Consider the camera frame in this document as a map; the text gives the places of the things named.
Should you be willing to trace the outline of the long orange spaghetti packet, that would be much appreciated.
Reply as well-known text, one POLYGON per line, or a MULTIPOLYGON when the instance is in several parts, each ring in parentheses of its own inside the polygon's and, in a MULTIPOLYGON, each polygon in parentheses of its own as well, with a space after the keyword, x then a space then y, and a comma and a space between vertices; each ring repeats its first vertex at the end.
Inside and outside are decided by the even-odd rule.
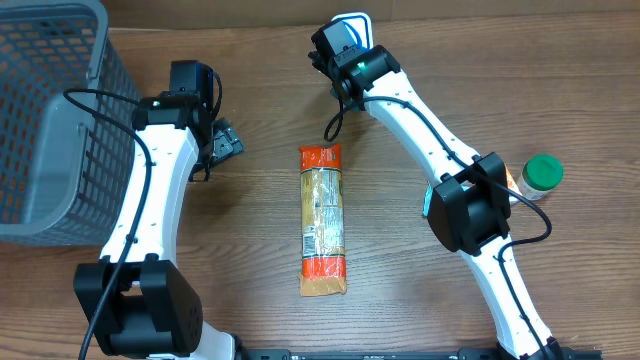
POLYGON ((342 154, 339 144, 302 146, 301 235, 303 297, 347 292, 342 154))

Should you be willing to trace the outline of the teal snack packet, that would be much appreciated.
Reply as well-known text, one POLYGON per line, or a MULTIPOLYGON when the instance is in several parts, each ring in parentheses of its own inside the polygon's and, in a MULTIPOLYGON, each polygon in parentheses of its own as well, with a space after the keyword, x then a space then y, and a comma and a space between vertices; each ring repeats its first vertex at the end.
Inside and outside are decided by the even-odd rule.
POLYGON ((423 211, 422 211, 422 214, 424 217, 427 217, 429 215, 432 194, 433 194, 433 188, 429 184, 424 195, 423 211))

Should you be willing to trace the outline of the small orange white box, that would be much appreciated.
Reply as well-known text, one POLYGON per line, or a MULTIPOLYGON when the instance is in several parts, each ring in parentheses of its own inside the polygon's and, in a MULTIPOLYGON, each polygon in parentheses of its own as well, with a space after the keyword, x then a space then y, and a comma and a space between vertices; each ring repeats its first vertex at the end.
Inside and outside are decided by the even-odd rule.
MULTIPOLYGON (((511 191, 513 191, 513 192, 517 193, 519 196, 521 196, 522 193, 521 193, 516 181, 514 180, 513 176, 511 175, 510 171, 508 169, 505 169, 505 172, 506 172, 506 178, 507 178, 507 187, 511 191)), ((515 205, 515 204, 517 204, 519 202, 519 199, 517 197, 515 197, 514 195, 510 195, 509 196, 509 202, 510 202, 510 205, 513 206, 513 205, 515 205)))

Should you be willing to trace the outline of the green capped bottle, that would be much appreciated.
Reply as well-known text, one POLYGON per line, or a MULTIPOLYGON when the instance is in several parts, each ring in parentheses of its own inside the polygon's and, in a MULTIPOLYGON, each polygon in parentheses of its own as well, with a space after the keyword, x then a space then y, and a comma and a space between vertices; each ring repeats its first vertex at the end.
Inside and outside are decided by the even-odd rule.
POLYGON ((516 184, 526 199, 535 201, 557 187, 563 176, 564 167, 556 157, 538 154, 525 163, 516 184))

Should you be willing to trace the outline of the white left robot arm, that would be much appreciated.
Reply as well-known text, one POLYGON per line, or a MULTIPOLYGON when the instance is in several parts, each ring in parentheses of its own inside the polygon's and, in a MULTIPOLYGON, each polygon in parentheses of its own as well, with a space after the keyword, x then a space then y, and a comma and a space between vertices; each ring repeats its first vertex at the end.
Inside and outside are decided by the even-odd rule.
POLYGON ((134 101, 122 131, 135 142, 120 214, 96 263, 77 266, 74 292, 88 320, 78 356, 96 341, 131 359, 244 358, 237 336, 208 324, 200 297, 176 265, 186 186, 244 146, 220 117, 220 76, 196 60, 174 61, 170 84, 134 101))

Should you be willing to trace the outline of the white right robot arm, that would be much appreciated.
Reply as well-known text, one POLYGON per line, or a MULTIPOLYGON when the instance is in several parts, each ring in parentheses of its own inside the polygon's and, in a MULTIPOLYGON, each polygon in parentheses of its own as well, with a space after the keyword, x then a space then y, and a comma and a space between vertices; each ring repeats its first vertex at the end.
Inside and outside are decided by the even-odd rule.
POLYGON ((331 82, 340 111, 357 108, 381 122, 421 167, 431 187, 427 220, 471 269, 493 317, 503 359, 559 359, 558 341, 537 313, 519 272, 508 220, 519 200, 496 153, 480 155, 456 137, 416 93, 400 63, 371 39, 363 14, 336 17, 311 37, 312 65, 331 82))

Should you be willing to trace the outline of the white barcode scanner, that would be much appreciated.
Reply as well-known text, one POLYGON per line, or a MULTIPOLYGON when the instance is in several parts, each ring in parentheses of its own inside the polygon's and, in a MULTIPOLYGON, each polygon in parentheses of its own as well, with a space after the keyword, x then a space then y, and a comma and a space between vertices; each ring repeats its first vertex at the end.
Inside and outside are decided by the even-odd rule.
POLYGON ((372 21, 368 14, 365 12, 342 13, 335 15, 332 18, 332 21, 334 20, 340 20, 345 24, 358 45, 366 49, 374 47, 372 21))

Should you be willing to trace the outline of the grey plastic mesh basket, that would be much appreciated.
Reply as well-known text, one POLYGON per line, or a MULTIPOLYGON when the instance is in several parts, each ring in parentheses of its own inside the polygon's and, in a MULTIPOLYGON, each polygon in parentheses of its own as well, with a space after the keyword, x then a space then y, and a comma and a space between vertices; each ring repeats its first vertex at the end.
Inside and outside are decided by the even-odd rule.
POLYGON ((140 94, 96 0, 1 4, 1 239, 103 245, 120 213, 140 94))

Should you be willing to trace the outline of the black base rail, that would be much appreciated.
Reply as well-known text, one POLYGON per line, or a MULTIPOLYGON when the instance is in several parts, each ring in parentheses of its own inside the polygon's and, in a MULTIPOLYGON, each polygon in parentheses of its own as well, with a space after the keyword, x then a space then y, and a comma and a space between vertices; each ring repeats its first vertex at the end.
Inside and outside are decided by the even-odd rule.
POLYGON ((243 350, 237 359, 251 360, 491 360, 507 359, 496 348, 461 348, 452 352, 311 352, 286 349, 243 350))

